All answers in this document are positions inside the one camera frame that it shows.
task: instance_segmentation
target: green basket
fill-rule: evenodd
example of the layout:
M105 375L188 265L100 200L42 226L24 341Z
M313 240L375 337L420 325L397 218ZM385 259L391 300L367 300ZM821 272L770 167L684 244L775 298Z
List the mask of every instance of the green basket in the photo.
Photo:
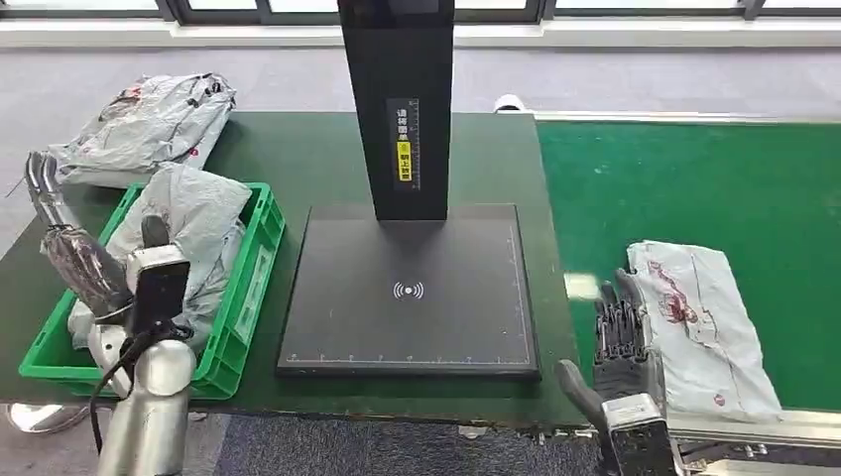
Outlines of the green basket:
M267 183L246 183L251 197L240 213L246 231L228 288L213 321L213 329L192 375L194 399L225 400L239 388L251 337L269 283L275 256L284 234L284 217ZM105 244L140 196L143 186L132 185L99 236ZM64 292L47 323L24 357L18 372L23 377L48 380L89 396L102 379L102 371L86 351L73 350L67 318L76 297Z

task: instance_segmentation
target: package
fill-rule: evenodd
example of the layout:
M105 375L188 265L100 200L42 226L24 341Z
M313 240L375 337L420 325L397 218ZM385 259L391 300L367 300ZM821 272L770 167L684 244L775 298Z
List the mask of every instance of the package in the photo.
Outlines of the package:
M143 77L124 89L78 136L48 146L62 183L126 188L161 164L204 167L235 105L216 73Z
M128 255L143 246L143 218L157 214L164 218L171 242L189 260L183 313L174 321L192 328L187 344L204 347L219 304L227 287L245 233L239 221L242 207L251 196L244 184L177 164L162 164L114 231L105 249L125 263ZM73 347L87 347L93 322L90 310L81 302L67 321Z
M668 407L777 420L780 401L724 253L644 241L628 247L628 260L662 354Z

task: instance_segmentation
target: wireless charging symbol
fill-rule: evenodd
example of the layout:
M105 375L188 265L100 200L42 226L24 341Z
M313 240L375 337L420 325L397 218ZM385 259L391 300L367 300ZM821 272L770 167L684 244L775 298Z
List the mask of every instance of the wireless charging symbol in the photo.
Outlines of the wireless charging symbol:
M418 282L416 285L410 286L401 282L396 282L392 288L392 294L395 299L402 299L406 296L421 299L423 298L423 283Z

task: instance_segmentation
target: green workbench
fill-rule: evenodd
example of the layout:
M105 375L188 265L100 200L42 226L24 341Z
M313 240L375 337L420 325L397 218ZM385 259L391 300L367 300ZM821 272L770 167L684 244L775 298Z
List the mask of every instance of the green workbench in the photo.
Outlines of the green workbench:
M539 124L567 276L611 279L644 239L722 250L783 407L841 411L841 124L580 119ZM593 305L570 308L588 367Z
M551 374L577 350L531 117L457 114L453 118L450 203L516 203L539 336L541 382L446 379L302 379L275 377L278 344L306 216L312 205L370 203L355 114L236 113L206 169L272 186L288 223L237 395L196 403L220 412L283 413L440 421L517 427L582 426L584 418ZM90 229L102 228L119 200L115 190L75 187L67 199ZM44 228L32 223L0 262L0 400L66 402L63 388L24 380L17 366L63 289L38 254Z
M240 392L228 402L200 406L582 425L548 370L558 358L577 360L580 354L585 369L592 359L591 295L573 285L610 279L625 264L628 244L656 239L726 252L783 405L841 410L841 374L832 371L841 324L831 301L834 272L841 267L833 246L841 243L841 125L832 124L562 120L536 127L531 116L456 114L450 201L520 207L542 382L277 379L279 333L306 211L316 204L370 200L355 121L353 114L236 113L220 138L207 168L270 183L289 228ZM101 228L120 196L97 188L69 191L92 230ZM6 319L0 401L72 400L60 387L17 376L63 289L38 255L42 233L40 224L31 224L0 261Z

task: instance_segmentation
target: gray carpet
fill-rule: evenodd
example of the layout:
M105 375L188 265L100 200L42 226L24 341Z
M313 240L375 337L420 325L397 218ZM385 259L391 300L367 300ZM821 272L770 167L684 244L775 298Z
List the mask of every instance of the gray carpet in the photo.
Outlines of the gray carpet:
M538 446L507 429L469 440L444 424L238 416L215 475L584 476L595 474L597 457L586 438Z
M69 140L142 73L208 70L240 109L353 110L338 49L0 51L0 255L34 216L16 187L27 151ZM839 84L835 51L461 50L453 109L488 111L513 92L543 110L839 116ZM211 416L190 424L185 474L584 475L594 458L587 440L540 447L509 431L468 441L448 425ZM0 475L92 474L88 425L33 437L0 422L0 462Z

